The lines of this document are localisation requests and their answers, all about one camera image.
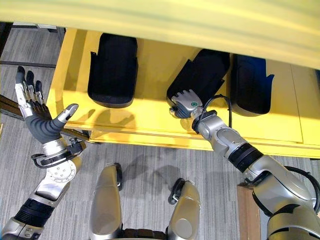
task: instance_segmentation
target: robot finger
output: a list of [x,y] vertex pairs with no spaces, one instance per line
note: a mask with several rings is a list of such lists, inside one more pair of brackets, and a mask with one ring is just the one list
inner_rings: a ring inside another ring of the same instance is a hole
[[22,66],[18,66],[16,75],[15,75],[15,93],[18,100],[18,104],[22,108],[27,108],[27,91],[26,91],[26,80],[25,80],[25,69]]
[[42,106],[44,104],[44,95],[42,92],[42,83],[39,80],[35,82],[35,95],[36,95],[36,100]]
[[32,71],[28,71],[26,74],[26,85],[29,93],[30,100],[32,102],[36,102],[36,94],[35,94],[35,84],[34,84],[35,75]]

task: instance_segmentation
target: gray carpet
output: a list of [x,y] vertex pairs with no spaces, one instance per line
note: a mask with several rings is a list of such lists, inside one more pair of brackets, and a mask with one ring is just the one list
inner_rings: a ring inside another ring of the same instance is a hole
[[[40,51],[50,54],[32,59],[37,63],[54,64],[59,53],[58,39],[54,33],[45,32],[48,45],[27,43],[38,34],[15,29],[15,42],[6,47],[8,55],[21,51],[23,38],[26,55]],[[0,93],[16,101],[14,79],[16,66],[1,65]],[[36,80],[43,80],[48,95],[53,70],[27,67],[35,73]],[[14,216],[26,201],[30,192],[44,177],[45,171],[36,168],[30,156],[41,153],[41,145],[33,139],[24,122],[1,115],[4,129],[0,139],[0,228]],[[93,191],[98,176],[107,163],[122,165],[124,187],[120,192],[122,219],[125,228],[146,228],[164,231],[168,226],[174,206],[167,202],[169,188],[183,177],[195,182],[200,193],[202,210],[198,231],[199,240],[237,240],[239,221],[236,186],[244,180],[229,162],[212,151],[137,146],[128,144],[87,144],[83,152],[83,167],[71,183],[71,187],[45,226],[41,239],[88,240],[88,226]],[[276,157],[286,165],[312,172],[319,179],[319,161],[307,158]]]

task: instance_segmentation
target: black cable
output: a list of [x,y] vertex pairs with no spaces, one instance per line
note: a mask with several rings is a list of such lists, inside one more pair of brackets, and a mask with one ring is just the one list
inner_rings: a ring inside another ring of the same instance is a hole
[[315,213],[318,214],[320,211],[320,184],[319,184],[319,182],[310,174],[310,172],[306,172],[304,170],[301,170],[301,169],[293,167],[293,166],[284,166],[284,167],[291,172],[301,174],[302,176],[309,179],[309,181],[312,183],[312,186],[315,191],[315,205],[314,205],[313,209],[314,209]]
[[231,107],[231,101],[230,99],[227,97],[227,96],[224,96],[222,94],[219,94],[219,95],[214,95],[213,97],[211,97],[204,105],[203,107],[203,110],[202,110],[202,113],[199,117],[199,120],[198,120],[198,124],[201,122],[202,118],[204,117],[204,113],[206,112],[207,110],[207,107],[209,106],[209,104],[215,100],[215,99],[220,99],[220,98],[223,98],[226,102],[226,104],[228,105],[228,111],[229,111],[229,127],[232,128],[232,107]]

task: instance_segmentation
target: robotic hand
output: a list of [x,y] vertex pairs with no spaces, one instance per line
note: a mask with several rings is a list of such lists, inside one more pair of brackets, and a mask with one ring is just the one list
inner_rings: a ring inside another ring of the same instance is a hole
[[70,186],[70,181],[81,168],[78,155],[86,148],[84,142],[72,138],[67,145],[60,135],[67,121],[76,112],[78,105],[71,104],[55,119],[52,119],[44,103],[42,83],[34,74],[17,69],[15,92],[19,108],[31,134],[42,144],[44,154],[31,158],[39,168],[46,169],[42,179],[28,200],[2,230],[2,240],[35,240],[43,232],[44,225]]
[[192,90],[180,92],[171,100],[176,107],[170,112],[178,118],[191,116],[193,130],[208,140],[215,152],[241,171],[248,182],[254,184],[253,198],[270,217],[267,227],[269,240],[320,239],[320,218],[313,209],[308,189],[300,180],[228,127],[216,111],[206,112],[206,107],[202,107],[199,97]]

